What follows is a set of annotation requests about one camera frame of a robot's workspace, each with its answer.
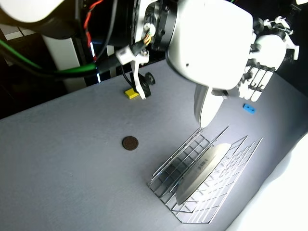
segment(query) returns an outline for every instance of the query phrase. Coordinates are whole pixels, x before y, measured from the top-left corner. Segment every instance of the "gray table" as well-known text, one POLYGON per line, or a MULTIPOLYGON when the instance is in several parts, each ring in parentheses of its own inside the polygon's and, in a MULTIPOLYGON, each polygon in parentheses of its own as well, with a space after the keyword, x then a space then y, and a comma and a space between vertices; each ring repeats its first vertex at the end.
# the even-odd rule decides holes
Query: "gray table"
POLYGON ((229 125, 224 139, 264 140, 213 223, 181 224, 147 182, 198 128, 195 85, 165 61, 147 71, 156 85, 145 101, 129 101, 116 77, 0 121, 0 230, 222 231, 308 130, 307 98, 278 76, 254 115, 242 99, 225 101, 207 136, 229 125), (127 135, 138 138, 135 151, 123 149, 127 135))

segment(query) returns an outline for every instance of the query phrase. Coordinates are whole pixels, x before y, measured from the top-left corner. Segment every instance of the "yellow sponge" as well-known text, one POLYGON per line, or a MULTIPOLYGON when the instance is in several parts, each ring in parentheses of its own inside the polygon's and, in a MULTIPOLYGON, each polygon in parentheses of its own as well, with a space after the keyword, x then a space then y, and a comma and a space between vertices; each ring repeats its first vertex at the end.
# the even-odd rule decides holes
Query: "yellow sponge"
POLYGON ((137 97, 137 96, 139 95, 138 93, 134 92, 134 89, 133 89, 133 88, 131 88, 131 89, 125 91, 124 93, 126 94, 126 96, 127 96, 130 100, 133 99, 133 98, 135 98, 135 97, 137 97))

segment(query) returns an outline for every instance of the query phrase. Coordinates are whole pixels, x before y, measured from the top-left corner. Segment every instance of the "blue block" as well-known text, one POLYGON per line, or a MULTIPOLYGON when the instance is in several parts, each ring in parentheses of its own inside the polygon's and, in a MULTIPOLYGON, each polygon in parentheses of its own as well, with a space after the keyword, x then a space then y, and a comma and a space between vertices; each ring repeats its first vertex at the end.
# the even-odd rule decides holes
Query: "blue block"
POLYGON ((254 114, 256 112, 256 109, 253 106, 246 103, 244 104, 243 109, 250 112, 251 114, 254 114))

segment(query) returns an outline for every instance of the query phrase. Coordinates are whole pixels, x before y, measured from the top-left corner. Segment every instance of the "white plate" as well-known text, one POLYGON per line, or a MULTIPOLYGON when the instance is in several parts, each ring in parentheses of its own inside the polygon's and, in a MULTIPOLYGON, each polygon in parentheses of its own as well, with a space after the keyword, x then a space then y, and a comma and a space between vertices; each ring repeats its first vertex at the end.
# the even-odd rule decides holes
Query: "white plate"
POLYGON ((194 164, 180 183, 175 195, 178 205, 186 201, 212 173, 216 166, 231 148, 231 144, 222 143, 210 147, 194 164))

